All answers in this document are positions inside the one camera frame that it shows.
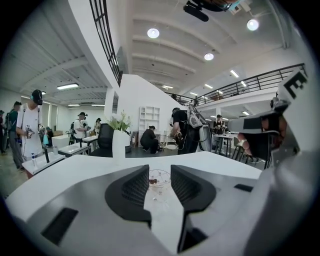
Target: person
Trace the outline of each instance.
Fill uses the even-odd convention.
[[[158,153],[159,141],[156,139],[155,130],[156,128],[153,125],[149,126],[149,129],[145,130],[140,139],[143,150],[147,152],[150,149],[150,154]]]
[[[88,126],[84,127],[83,120],[86,117],[85,112],[81,112],[78,114],[78,119],[74,121],[73,129],[75,131],[74,137],[76,139],[83,139],[86,137],[86,132],[88,130]]]
[[[177,134],[179,128],[181,132],[181,139],[178,144],[178,155],[195,153],[200,141],[199,129],[194,129],[191,125],[187,124],[188,116],[186,110],[181,110],[175,107],[172,110],[173,117],[173,135]]]
[[[21,153],[24,161],[43,154],[38,133],[42,123],[42,103],[42,92],[34,90],[29,101],[22,105],[22,111],[18,112],[15,131],[22,138]]]
[[[5,156],[6,153],[6,146],[4,145],[4,132],[3,132],[3,123],[4,123],[4,119],[3,119],[3,115],[5,112],[3,112],[2,110],[0,110],[0,150],[1,150],[1,155]]]
[[[213,122],[214,134],[222,135],[223,134],[223,123],[222,115],[218,114],[216,116],[216,121]]]
[[[52,146],[52,138],[54,136],[54,132],[52,131],[52,129],[50,129],[49,126],[47,126],[45,129],[46,129],[46,135],[48,136],[48,140],[49,140],[48,146]]]
[[[99,132],[100,132],[100,127],[101,127],[101,119],[100,117],[95,121],[95,124],[94,124],[94,130],[95,130],[95,134],[96,135],[99,135]]]
[[[18,136],[16,132],[18,113],[20,111],[21,102],[16,101],[13,105],[13,109],[9,112],[8,121],[11,124],[11,129],[9,130],[9,144],[12,151],[13,161],[17,170],[23,171],[24,167],[22,163],[24,162],[21,155],[21,147],[18,143]]]

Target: man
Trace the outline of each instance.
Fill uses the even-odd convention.
[[[24,168],[22,163],[24,162],[21,155],[21,147],[17,141],[17,120],[18,112],[20,111],[21,102],[16,101],[13,105],[13,109],[9,112],[8,122],[11,124],[11,129],[9,130],[9,144],[12,151],[13,161],[17,170],[23,171]]]
[[[42,123],[42,92],[34,90],[30,100],[22,105],[16,121],[16,133],[22,138],[21,153],[24,161],[43,154],[38,129]]]
[[[84,127],[84,123],[83,120],[86,117],[86,113],[85,112],[81,112],[78,115],[78,119],[76,119],[74,121],[74,125],[73,125],[73,129],[75,131],[74,137],[76,139],[83,139],[86,136],[86,132],[88,130],[88,126]]]
[[[173,128],[172,135],[175,135],[180,128],[182,134],[178,144],[178,155],[195,153],[200,141],[199,129],[194,129],[187,124],[188,116],[186,110],[175,107],[172,110]]]
[[[4,123],[4,119],[3,119],[3,115],[5,112],[3,112],[2,110],[0,110],[0,150],[1,150],[1,155],[5,156],[6,153],[6,145],[4,145],[4,132],[3,132],[3,123]]]

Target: black clothing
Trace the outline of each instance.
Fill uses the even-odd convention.
[[[194,153],[200,140],[199,129],[194,129],[188,122],[187,111],[178,110],[173,114],[173,123],[179,122],[182,140],[178,144],[178,155]]]
[[[158,149],[159,141],[156,139],[153,130],[146,129],[140,139],[140,144],[143,146],[143,149],[148,150],[150,148],[150,153],[155,154]]]
[[[214,128],[214,133],[215,134],[223,134],[223,131],[222,131],[222,121],[218,122],[218,121],[214,121],[213,122],[213,128]]]

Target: white column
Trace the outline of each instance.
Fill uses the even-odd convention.
[[[104,102],[104,116],[107,120],[110,119],[112,114],[112,106],[114,103],[115,89],[112,87],[108,87],[105,94],[105,102]]]

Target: white t-shirt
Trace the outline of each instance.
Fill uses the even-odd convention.
[[[77,129],[79,128],[83,128],[84,127],[84,124],[83,122],[81,122],[79,119],[76,119],[74,121],[74,124],[73,124],[73,129],[75,131],[75,134],[74,136],[78,139],[82,139],[82,138],[85,138],[85,132],[84,131],[78,131]]]
[[[39,110],[38,113],[38,107],[33,110],[29,109],[28,104],[26,103],[21,106],[21,110],[18,112],[16,126],[26,131],[26,125],[29,125],[31,130],[34,131],[31,138],[21,136],[21,153],[24,157],[32,157],[32,154],[36,156],[42,153],[42,144],[38,133],[38,126],[42,123],[42,106],[39,106]]]

